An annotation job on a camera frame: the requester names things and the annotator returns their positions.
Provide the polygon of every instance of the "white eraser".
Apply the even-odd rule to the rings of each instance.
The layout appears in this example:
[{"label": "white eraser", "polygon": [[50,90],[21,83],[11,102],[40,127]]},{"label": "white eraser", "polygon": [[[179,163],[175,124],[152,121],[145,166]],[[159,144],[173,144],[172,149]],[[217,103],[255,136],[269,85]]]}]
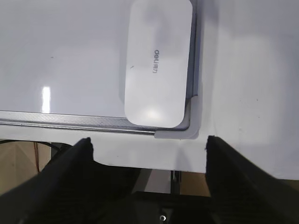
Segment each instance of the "white eraser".
[{"label": "white eraser", "polygon": [[125,86],[131,123],[172,128],[183,120],[191,22],[189,0],[133,3]]}]

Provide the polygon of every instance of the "gray plastic trim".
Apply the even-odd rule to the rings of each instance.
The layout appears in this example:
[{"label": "gray plastic trim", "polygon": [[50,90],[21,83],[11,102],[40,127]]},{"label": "gray plastic trim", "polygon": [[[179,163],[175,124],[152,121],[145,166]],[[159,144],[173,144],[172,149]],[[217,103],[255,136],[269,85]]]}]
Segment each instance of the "gray plastic trim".
[{"label": "gray plastic trim", "polygon": [[156,139],[196,139],[199,134],[199,97],[194,96],[190,102],[190,125],[186,130],[157,130]]}]

